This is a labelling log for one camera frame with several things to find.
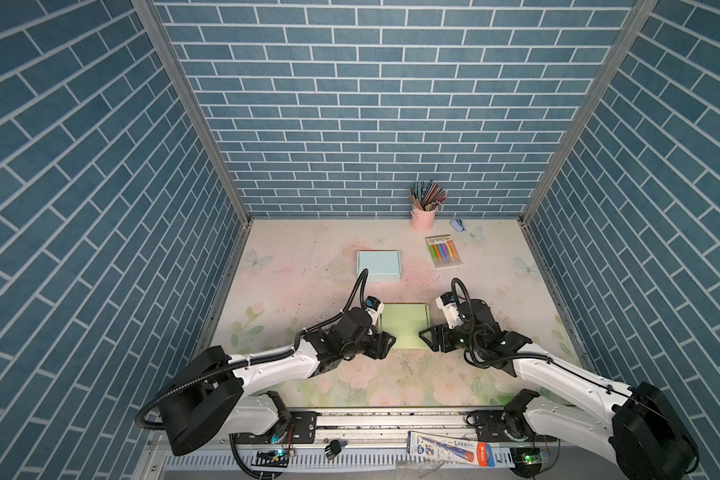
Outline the light green paper box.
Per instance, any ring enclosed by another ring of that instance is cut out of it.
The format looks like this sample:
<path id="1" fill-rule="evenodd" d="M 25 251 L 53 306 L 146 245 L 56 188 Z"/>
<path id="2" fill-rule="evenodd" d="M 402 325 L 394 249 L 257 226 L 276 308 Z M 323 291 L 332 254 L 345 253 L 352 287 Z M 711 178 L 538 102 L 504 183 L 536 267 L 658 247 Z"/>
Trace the light green paper box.
<path id="1" fill-rule="evenodd" d="M 430 327 L 429 307 L 423 303 L 387 303 L 378 326 L 396 339 L 393 349 L 427 349 L 419 333 Z"/>

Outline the light blue paper box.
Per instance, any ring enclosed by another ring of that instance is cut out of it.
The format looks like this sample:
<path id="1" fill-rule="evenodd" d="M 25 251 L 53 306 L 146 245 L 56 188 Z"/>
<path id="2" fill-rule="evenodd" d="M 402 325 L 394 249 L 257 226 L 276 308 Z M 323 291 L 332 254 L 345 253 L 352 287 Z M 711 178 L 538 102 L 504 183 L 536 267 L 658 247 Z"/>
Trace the light blue paper box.
<path id="1" fill-rule="evenodd" d="M 368 271 L 368 282 L 397 282 L 402 277 L 401 254 L 396 250 L 361 250 L 356 256 L 357 274 Z"/>

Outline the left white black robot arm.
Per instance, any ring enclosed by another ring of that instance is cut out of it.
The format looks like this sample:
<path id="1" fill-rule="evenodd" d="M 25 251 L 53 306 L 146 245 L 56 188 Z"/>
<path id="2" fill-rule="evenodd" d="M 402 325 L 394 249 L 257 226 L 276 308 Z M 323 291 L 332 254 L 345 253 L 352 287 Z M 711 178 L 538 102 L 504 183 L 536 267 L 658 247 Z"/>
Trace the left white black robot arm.
<path id="1" fill-rule="evenodd" d="M 176 456 L 198 450 L 220 433 L 276 441 L 286 433 L 291 414 L 274 386 L 325 374 L 358 355 L 385 359 L 396 339 L 377 325 L 383 311 L 383 303 L 370 297 L 330 325 L 297 333 L 293 344 L 255 355 L 209 347 L 148 401 L 134 422 L 165 432 Z"/>

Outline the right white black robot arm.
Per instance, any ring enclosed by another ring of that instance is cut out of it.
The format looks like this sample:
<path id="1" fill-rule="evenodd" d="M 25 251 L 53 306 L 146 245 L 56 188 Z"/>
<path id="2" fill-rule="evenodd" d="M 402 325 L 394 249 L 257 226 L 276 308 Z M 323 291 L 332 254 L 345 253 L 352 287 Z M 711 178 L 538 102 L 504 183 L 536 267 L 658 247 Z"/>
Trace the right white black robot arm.
<path id="1" fill-rule="evenodd" d="M 700 452 L 664 393 L 610 380 L 565 361 L 515 331 L 503 330 L 488 305 L 445 293 L 444 323 L 420 331 L 434 352 L 460 350 L 467 364 L 528 383 L 503 410 L 518 440 L 555 437 L 611 461 L 629 479 L 681 479 Z"/>

